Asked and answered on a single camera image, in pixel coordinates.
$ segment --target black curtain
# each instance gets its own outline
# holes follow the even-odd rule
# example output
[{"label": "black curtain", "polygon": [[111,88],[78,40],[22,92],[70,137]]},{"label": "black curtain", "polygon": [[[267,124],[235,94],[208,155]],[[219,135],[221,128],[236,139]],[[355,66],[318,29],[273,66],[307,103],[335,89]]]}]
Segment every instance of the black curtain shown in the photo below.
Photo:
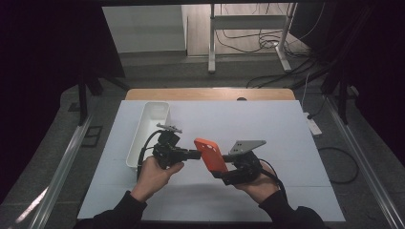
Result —
[{"label": "black curtain", "polygon": [[379,1],[345,63],[362,115],[405,165],[405,1]]},{"label": "black curtain", "polygon": [[0,21],[3,201],[78,76],[124,74],[101,7],[2,1]]}]

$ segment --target metal frame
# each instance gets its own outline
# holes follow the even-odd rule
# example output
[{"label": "metal frame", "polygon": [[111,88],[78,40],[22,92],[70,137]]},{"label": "metal frame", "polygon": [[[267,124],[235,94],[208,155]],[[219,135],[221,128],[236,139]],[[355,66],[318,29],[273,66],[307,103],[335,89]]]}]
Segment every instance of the metal frame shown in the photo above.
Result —
[{"label": "metal frame", "polygon": [[375,199],[377,200],[383,214],[387,218],[387,221],[390,223],[391,228],[401,228],[401,229],[405,228],[402,216],[399,215],[399,212],[396,209],[396,206],[394,205],[394,202],[391,199],[389,193],[384,188],[375,171],[373,170],[372,165],[367,160],[367,157],[364,154],[363,149],[355,139],[355,136],[352,133],[351,128],[349,127],[349,125],[346,125],[339,117],[339,114],[336,111],[337,107],[334,101],[327,97],[327,102],[330,113],[335,123],[337,124],[339,131],[345,138],[346,143],[351,149],[352,155],[358,162],[358,166],[360,167],[360,170],[364,178],[369,184],[369,187],[372,190]]},{"label": "metal frame", "polygon": [[89,110],[86,119],[81,126],[77,126],[75,133],[69,142],[68,148],[66,148],[65,155],[60,160],[59,165],[53,175],[50,185],[48,186],[48,191],[42,199],[41,203],[38,205],[38,209],[33,215],[32,221],[28,228],[38,229],[44,228],[51,211],[56,203],[57,197],[65,183],[66,177],[71,170],[72,164],[75,161],[75,156],[78,149],[80,148],[81,141],[86,135],[87,129],[90,126],[90,122],[93,119],[96,104],[99,100],[98,96],[92,96],[89,102]]},{"label": "metal frame", "polygon": [[215,30],[279,30],[283,29],[281,40],[276,47],[277,55],[280,58],[283,69],[286,73],[291,72],[286,55],[284,44],[291,25],[296,3],[291,4],[287,16],[284,15],[219,15],[215,16],[215,4],[211,4],[208,72],[215,72]]}]

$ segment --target wrist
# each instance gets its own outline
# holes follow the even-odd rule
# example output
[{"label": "wrist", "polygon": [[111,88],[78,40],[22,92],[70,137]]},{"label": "wrist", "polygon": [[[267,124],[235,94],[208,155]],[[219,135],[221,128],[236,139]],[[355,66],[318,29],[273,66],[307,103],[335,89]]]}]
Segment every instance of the wrist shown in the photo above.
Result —
[{"label": "wrist", "polygon": [[260,204],[278,190],[279,189],[276,185],[269,183],[252,187],[250,190],[247,190],[247,193],[253,198],[253,200]]},{"label": "wrist", "polygon": [[148,198],[153,196],[150,192],[147,192],[143,188],[139,188],[137,185],[131,191],[131,196],[139,202],[145,202]]}]

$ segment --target hand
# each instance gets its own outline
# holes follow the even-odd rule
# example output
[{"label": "hand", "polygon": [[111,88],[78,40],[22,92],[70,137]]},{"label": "hand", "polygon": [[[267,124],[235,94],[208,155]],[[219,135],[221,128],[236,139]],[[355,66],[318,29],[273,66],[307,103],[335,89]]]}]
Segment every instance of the hand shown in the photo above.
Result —
[{"label": "hand", "polygon": [[[265,170],[274,174],[274,171],[272,171],[268,167],[268,165],[266,165],[262,161],[260,163]],[[245,191],[247,194],[250,195],[251,198],[253,198],[253,200],[255,200],[259,204],[279,190],[277,183],[272,178],[264,174],[260,174],[259,177],[257,177],[252,182],[236,184],[234,186],[239,190]]]},{"label": "hand", "polygon": [[132,190],[131,196],[140,202],[145,202],[166,185],[170,177],[177,173],[183,166],[184,163],[180,162],[166,170],[162,170],[158,164],[158,160],[154,156],[147,157],[142,163],[138,183]]}]

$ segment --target gray floor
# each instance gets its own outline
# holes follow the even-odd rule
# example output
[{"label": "gray floor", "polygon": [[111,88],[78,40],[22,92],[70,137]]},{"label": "gray floor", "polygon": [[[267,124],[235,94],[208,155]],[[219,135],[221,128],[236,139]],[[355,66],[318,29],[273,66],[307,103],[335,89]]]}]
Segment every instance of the gray floor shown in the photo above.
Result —
[{"label": "gray floor", "polygon": [[[121,57],[126,78],[120,79],[132,88],[187,88],[187,87],[245,87],[246,82],[257,76],[282,73],[281,65],[274,54],[220,56],[217,72],[207,72],[206,58],[185,57],[181,53],[150,53],[139,57],[125,54]],[[293,67],[303,59],[292,60]],[[307,73],[288,76],[268,86],[282,88],[295,80],[305,78]],[[91,126],[102,126],[101,137],[94,148],[81,147],[72,166],[46,228],[72,228],[80,203],[90,185],[99,157],[108,138],[119,103],[125,91],[110,82],[101,80],[104,93],[96,108]],[[322,78],[308,84],[304,110],[316,113],[323,102],[319,92]],[[304,88],[294,92],[302,100]],[[0,206],[0,228],[27,228],[35,211],[26,211],[47,188],[53,173],[63,157],[78,122],[78,112],[70,111],[77,103],[77,88],[71,88],[61,97],[61,107],[53,125],[43,139],[34,158]],[[405,170],[389,148],[357,111],[354,101],[348,102],[350,126],[362,145],[383,185],[388,190],[398,212],[405,213]],[[344,138],[334,123],[328,107],[324,107],[314,120],[323,134],[315,137],[318,147],[334,146],[349,150]],[[93,143],[93,138],[84,143]],[[330,179],[346,179],[353,173],[352,162],[335,151],[321,153]],[[360,173],[351,184],[334,185],[341,209],[347,222],[328,222],[331,228],[390,228],[373,193]]]}]

